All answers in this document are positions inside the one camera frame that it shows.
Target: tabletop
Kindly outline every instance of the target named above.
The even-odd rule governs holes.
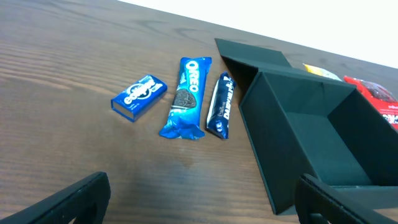
[[[159,136],[181,57],[213,58],[204,128],[212,90],[226,70],[214,38],[280,50],[293,67],[305,62],[378,82],[398,96],[394,68],[236,29],[114,0],[3,0],[0,219],[104,171],[112,190],[105,223],[297,223],[296,215],[272,214],[239,114],[239,87],[229,140]],[[131,123],[111,110],[110,100],[145,74],[169,89]],[[398,209],[379,212],[398,220]]]

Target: oreo package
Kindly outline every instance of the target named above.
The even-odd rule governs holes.
[[[166,125],[159,132],[161,136],[198,139],[205,135],[199,124],[210,65],[211,57],[181,58],[177,91]]]
[[[128,120],[135,122],[149,108],[158,102],[167,91],[167,85],[146,75],[111,100],[111,107]]]
[[[217,81],[211,98],[206,129],[221,139],[228,139],[228,121],[235,86],[236,82],[229,77],[228,72],[224,72]]]

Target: yellow package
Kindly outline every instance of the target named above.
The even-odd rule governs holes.
[[[312,66],[312,65],[306,65],[306,64],[303,64],[303,65],[304,65],[304,67],[305,67],[307,72],[310,72],[312,74],[316,74],[316,75],[319,75],[319,76],[331,78],[331,79],[334,79],[334,80],[341,81],[341,79],[337,75],[329,72],[326,69],[318,68],[318,67],[315,67],[315,66]]]

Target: white lettering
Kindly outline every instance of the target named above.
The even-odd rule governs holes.
[[[144,84],[141,84],[141,85],[134,84],[134,85],[128,90],[128,91],[130,91],[130,95],[124,99],[124,103],[127,105],[131,104],[133,100],[136,100],[137,98],[139,98],[142,95],[144,95],[141,97],[142,99],[148,98],[152,92],[151,91],[152,86],[155,85],[155,81],[153,79],[150,79],[148,82],[146,82]]]
[[[225,104],[225,110],[224,110],[224,118],[229,119],[229,113],[231,112],[231,101],[232,101],[232,95],[233,95],[233,86],[232,82],[228,82],[226,84],[228,87],[228,94],[227,94],[227,99],[226,99],[226,104]]]
[[[199,91],[199,64],[196,61],[190,61],[186,64],[185,68],[189,74],[189,90],[193,93]]]

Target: red package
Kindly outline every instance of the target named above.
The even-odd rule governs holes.
[[[347,76],[344,81],[356,85],[358,91],[398,130],[398,101],[390,91],[379,84]]]

